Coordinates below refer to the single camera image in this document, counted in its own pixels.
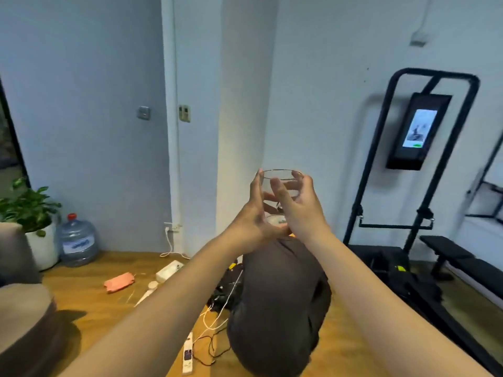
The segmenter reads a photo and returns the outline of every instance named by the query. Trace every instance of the gray chair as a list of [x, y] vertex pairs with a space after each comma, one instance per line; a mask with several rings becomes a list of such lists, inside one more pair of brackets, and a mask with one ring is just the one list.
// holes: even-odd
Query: gray chair
[[0, 375], [43, 377], [64, 348], [53, 296], [20, 225], [0, 223]]

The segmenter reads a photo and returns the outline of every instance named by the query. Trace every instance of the potted plant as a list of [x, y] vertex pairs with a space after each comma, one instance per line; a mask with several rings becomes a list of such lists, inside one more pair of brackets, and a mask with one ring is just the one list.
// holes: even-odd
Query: potted plant
[[0, 198], [0, 218], [3, 222], [16, 222], [23, 227], [39, 270], [52, 267], [58, 261], [54, 244], [55, 224], [52, 216], [58, 214], [59, 202], [49, 200], [44, 192], [49, 187], [37, 190], [26, 187], [24, 178], [12, 183], [17, 191], [12, 198]]

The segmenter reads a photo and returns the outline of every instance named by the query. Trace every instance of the image on screen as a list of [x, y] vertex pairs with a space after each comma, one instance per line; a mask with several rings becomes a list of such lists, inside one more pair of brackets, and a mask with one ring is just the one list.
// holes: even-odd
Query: image on screen
[[416, 110], [402, 146], [407, 148], [422, 148], [436, 115], [437, 111], [434, 109]]

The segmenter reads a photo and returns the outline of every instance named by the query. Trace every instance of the water bottle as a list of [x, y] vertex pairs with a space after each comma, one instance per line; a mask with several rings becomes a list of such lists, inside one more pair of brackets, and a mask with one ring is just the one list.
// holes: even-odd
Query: water bottle
[[67, 267], [79, 267], [96, 259], [99, 248], [96, 230], [88, 221], [80, 221], [77, 214], [70, 213], [68, 222], [58, 227], [61, 262]]

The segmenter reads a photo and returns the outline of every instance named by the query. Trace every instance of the fitness machine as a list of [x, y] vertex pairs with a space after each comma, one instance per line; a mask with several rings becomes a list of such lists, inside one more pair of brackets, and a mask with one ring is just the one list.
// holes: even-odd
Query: fitness machine
[[[465, 96], [465, 100], [463, 101], [461, 110], [458, 113], [456, 122], [452, 127], [452, 131], [440, 157], [437, 168], [433, 173], [430, 185], [424, 195], [423, 202], [417, 210], [418, 214], [416, 215], [414, 223], [412, 225], [364, 224], [363, 207], [361, 205], [363, 194], [369, 180], [372, 164], [374, 163], [377, 147], [379, 146], [379, 141], [381, 140], [381, 135], [386, 124], [386, 118], [388, 116], [393, 95], [395, 94], [396, 86], [400, 77], [406, 74], [422, 75], [431, 77], [431, 79], [421, 93], [414, 93], [412, 95], [400, 130], [393, 144], [393, 149], [386, 164], [387, 168], [391, 169], [419, 170], [421, 168], [451, 100], [450, 95], [431, 94], [440, 80], [466, 80], [469, 82], [470, 88]], [[454, 145], [456, 144], [468, 113], [473, 105], [479, 85], [480, 80], [477, 76], [472, 74], [416, 68], [402, 69], [393, 74], [388, 83], [388, 88], [381, 107], [381, 113], [379, 115], [379, 119], [377, 120], [374, 137], [372, 138], [367, 161], [365, 162], [365, 167], [360, 179], [360, 185], [358, 186], [358, 192], [356, 193], [355, 202], [353, 203], [353, 208], [351, 210], [351, 216], [349, 217], [348, 227], [346, 228], [343, 240], [345, 245], [349, 246], [349, 240], [351, 239], [356, 218], [359, 218], [358, 226], [361, 228], [410, 229], [407, 241], [403, 247], [406, 254], [410, 253], [412, 244], [414, 243], [419, 230], [431, 230], [433, 228], [435, 218], [433, 212], [430, 210], [430, 202], [437, 190], [442, 174], [447, 166], [449, 158], [451, 157]], [[430, 224], [428, 226], [422, 226], [423, 220], [429, 220]]]
[[[369, 179], [374, 158], [381, 135], [386, 124], [386, 118], [391, 106], [393, 95], [402, 75], [421, 75], [431, 77], [422, 92], [412, 94], [412, 98], [403, 117], [402, 124], [389, 154], [386, 167], [389, 169], [420, 170], [428, 154], [435, 134], [442, 122], [451, 95], [431, 94], [441, 79], [461, 79], [468, 81], [470, 87], [451, 130], [447, 144], [444, 147], [437, 168], [433, 173], [423, 201], [417, 210], [412, 225], [382, 225], [364, 224], [361, 205], [365, 187]], [[442, 306], [442, 290], [428, 275], [416, 275], [410, 272], [408, 255], [411, 251], [419, 230], [431, 230], [434, 215], [430, 210], [430, 202], [442, 178], [442, 174], [451, 157], [454, 145], [461, 133], [466, 118], [477, 95], [480, 80], [477, 76], [464, 73], [453, 73], [428, 69], [406, 68], [397, 71], [391, 77], [381, 113], [377, 120], [374, 137], [370, 145], [367, 161], [362, 173], [358, 192], [353, 203], [348, 227], [344, 235], [347, 245], [371, 270], [406, 304], [418, 312], [425, 320], [434, 325], [445, 336], [451, 339], [468, 355], [473, 357], [484, 368], [495, 376], [503, 377], [503, 366], [499, 364]], [[409, 229], [407, 241], [402, 248], [393, 246], [350, 245], [349, 240], [359, 218], [359, 227]], [[423, 220], [430, 220], [428, 226], [422, 226]]]

